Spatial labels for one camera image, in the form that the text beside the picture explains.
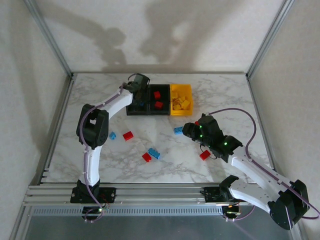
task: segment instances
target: white marble surface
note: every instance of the white marble surface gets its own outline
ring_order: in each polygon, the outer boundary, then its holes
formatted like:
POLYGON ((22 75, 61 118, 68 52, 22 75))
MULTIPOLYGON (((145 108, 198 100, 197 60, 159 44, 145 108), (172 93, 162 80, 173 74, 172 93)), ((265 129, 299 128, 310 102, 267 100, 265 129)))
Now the white marble surface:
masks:
MULTIPOLYGON (((44 182, 76 182, 83 172, 83 146, 76 128, 82 106, 100 102, 114 93, 129 74, 82 73, 76 78, 65 112, 54 154, 44 182)), ((244 75, 238 74, 147 74, 151 84, 191 84, 193 115, 126 116, 122 109, 111 120, 108 139, 101 151, 101 182, 114 183, 201 183, 221 182, 236 175, 252 182, 242 172, 221 159, 203 161, 199 144, 184 135, 175 135, 173 128, 194 122, 201 113, 236 107, 256 113, 244 75), (122 134, 132 131, 134 138, 125 142, 122 134), (161 159, 145 162, 142 155, 155 148, 161 159)), ((253 132, 249 117, 238 111, 214 115, 226 135, 233 135, 246 144, 253 132)), ((269 165, 267 151, 258 127, 250 151, 269 165)))

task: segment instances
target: lego brick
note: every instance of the lego brick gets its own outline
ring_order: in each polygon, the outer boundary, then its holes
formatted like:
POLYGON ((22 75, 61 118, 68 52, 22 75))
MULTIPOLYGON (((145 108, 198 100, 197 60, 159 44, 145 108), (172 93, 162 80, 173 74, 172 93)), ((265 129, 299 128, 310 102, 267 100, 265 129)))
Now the lego brick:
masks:
POLYGON ((113 131, 109 134, 109 138, 112 140, 115 140, 116 137, 117 137, 117 135, 113 131))
POLYGON ((200 158, 204 161, 204 160, 206 160, 210 155, 211 155, 211 153, 210 153, 208 150, 205 150, 203 153, 200 154, 200 158))
POLYGON ((174 102, 173 102, 173 106, 175 106, 175 105, 180 105, 181 104, 181 102, 179 101, 179 99, 177 99, 177 100, 175 100, 174 102))
POLYGON ((184 110, 187 110, 189 105, 190 105, 190 102, 188 100, 185 100, 183 101, 183 103, 181 103, 181 107, 184 110))
POLYGON ((174 130, 174 134, 182 134, 182 129, 184 127, 183 126, 179 126, 179 127, 175 127, 173 130, 174 130))
POLYGON ((185 100, 186 100, 186 97, 185 96, 182 96, 182 97, 179 97, 178 100, 183 103, 185 100))
POLYGON ((153 94, 154 94, 154 99, 155 100, 160 100, 161 99, 161 94, 160 94, 159 91, 155 91, 153 94))
POLYGON ((132 134, 131 131, 128 131, 127 133, 123 134, 123 138, 125 141, 128 141, 129 139, 132 139, 134 135, 132 134))
POLYGON ((155 157, 156 159, 160 158, 160 153, 158 153, 156 150, 154 150, 153 148, 149 148, 148 153, 155 157))
POLYGON ((171 92, 171 98, 172 99, 177 99, 178 98, 178 93, 177 92, 171 92))
POLYGON ((148 163, 151 161, 152 157, 146 152, 142 155, 143 159, 148 163))
POLYGON ((174 105, 173 110, 181 110, 180 104, 174 105))
POLYGON ((154 104, 155 109, 161 110, 163 107, 164 107, 164 104, 160 101, 156 101, 154 104))
POLYGON ((135 103, 126 106, 128 116, 168 116, 171 114, 170 84, 149 84, 143 94, 133 97, 135 103), (159 92, 163 103, 162 109, 156 109, 155 92, 159 92))

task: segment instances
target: purple cable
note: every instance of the purple cable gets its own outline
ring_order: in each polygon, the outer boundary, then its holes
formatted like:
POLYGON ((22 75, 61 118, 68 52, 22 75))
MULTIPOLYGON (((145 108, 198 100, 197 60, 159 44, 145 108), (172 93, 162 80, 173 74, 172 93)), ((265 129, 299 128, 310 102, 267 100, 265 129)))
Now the purple cable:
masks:
MULTIPOLYGON (((218 110, 218 111, 213 111, 213 112, 210 112, 208 115, 212 115, 212 114, 216 114, 216 113, 220 113, 220 112, 224 112, 224 111, 228 111, 228 110, 236 110, 236 111, 240 111, 240 112, 243 112, 245 114, 247 114, 252 123, 253 123, 253 134, 252 134, 252 137, 250 138, 250 140, 247 142, 246 146, 245 146, 245 154, 248 156, 249 159, 251 159, 251 156, 249 154, 249 145, 251 144, 251 142, 253 141, 253 139, 255 138, 256 136, 256 133, 257 133, 257 124, 256 124, 256 121, 255 119, 252 117, 252 115, 241 109, 241 108, 236 108, 236 107, 230 107, 230 108, 224 108, 224 109, 221 109, 221 110, 218 110)), ((261 169, 263 172, 265 172, 267 175, 269 175, 271 178, 273 178, 275 181, 279 181, 280 179, 277 178, 275 175, 273 175, 271 172, 269 172, 268 170, 264 169, 259 163, 257 163, 254 159, 252 159, 252 163, 254 165, 256 165, 259 169, 261 169)), ((308 219, 308 220, 315 220, 315 219, 318 219, 320 217, 320 212, 318 209, 316 209, 316 207, 314 207, 307 199, 305 199, 303 196, 299 195, 292 187, 288 186, 286 183, 284 182, 281 182, 281 184, 289 189, 294 195, 296 195, 301 201, 303 201, 306 205, 308 205, 310 208, 312 208, 317 214, 318 216, 303 216, 302 218, 303 219, 308 219)), ((247 216, 249 216, 254 210, 254 207, 252 208, 252 210, 245 216, 243 216, 242 218, 239 218, 238 220, 241 220, 241 219, 244 219, 246 218, 247 216)))
MULTIPOLYGON (((114 95, 113 97, 111 97, 110 99, 108 99, 106 102, 104 103, 101 103, 97 106, 94 106, 93 108, 91 108, 89 111, 87 111, 83 118, 81 119, 80 121, 80 126, 79 126, 79 135, 80 135, 80 139, 81 141, 83 142, 83 144, 85 145, 85 149, 84 149, 84 156, 83 156, 83 174, 84 174, 84 182, 85 182, 85 186, 86 186, 86 189, 89 193, 89 195, 91 196, 91 198, 95 201, 96 204, 98 204, 99 208, 101 209, 101 214, 100 216, 98 216, 96 219, 94 220, 91 220, 91 223, 94 223, 96 221, 98 221, 100 218, 103 217, 104 215, 104 210, 103 210, 103 207, 102 205, 100 204, 100 202, 95 198, 95 196, 93 195, 93 193, 91 192, 90 190, 90 187, 89 187, 89 183, 88 183, 88 179, 87 179, 87 176, 88 176, 88 173, 86 172, 87 171, 87 166, 88 166, 88 151, 89 151, 89 145, 86 143, 86 140, 84 138, 84 133, 83 133, 83 126, 84 126, 84 122, 86 120, 86 118, 89 116, 89 114, 98 109, 98 108, 101 108, 102 106, 106 105, 106 104, 109 104, 111 103, 114 99, 116 99, 118 96, 120 96, 120 94, 123 92, 123 87, 124 87, 124 84, 122 84, 120 86, 120 91, 119 91, 119 94, 116 94, 114 95)), ((90 209, 89 211, 87 211, 84 215, 84 220, 86 221, 87 220, 87 216, 90 212, 92 212, 95 208, 92 208, 90 209)))

